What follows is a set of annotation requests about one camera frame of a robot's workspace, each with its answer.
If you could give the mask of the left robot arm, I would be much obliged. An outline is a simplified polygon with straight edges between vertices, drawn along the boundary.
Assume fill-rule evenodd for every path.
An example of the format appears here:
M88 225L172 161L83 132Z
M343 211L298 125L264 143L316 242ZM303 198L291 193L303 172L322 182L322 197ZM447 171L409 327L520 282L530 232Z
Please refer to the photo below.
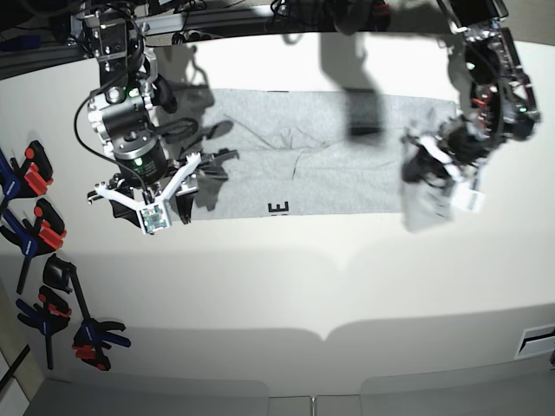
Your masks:
M541 121L532 81L523 69L503 1L439 1L460 37L470 77L470 108L436 137L441 151L465 171L479 169L509 140L527 141Z

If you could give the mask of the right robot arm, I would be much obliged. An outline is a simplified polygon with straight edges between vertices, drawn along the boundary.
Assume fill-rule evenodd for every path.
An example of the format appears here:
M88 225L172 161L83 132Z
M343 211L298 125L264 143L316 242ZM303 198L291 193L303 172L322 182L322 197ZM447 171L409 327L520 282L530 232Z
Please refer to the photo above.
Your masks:
M175 218L190 223L202 156L172 156L166 149L192 138L199 123L189 117L157 121L157 110L175 114L178 102L146 44L147 25L137 22L135 8L129 1L87 1L76 14L100 72L100 86L80 108L101 142L98 157L118 168L111 179L95 184L87 201L107 200L115 218L153 235Z

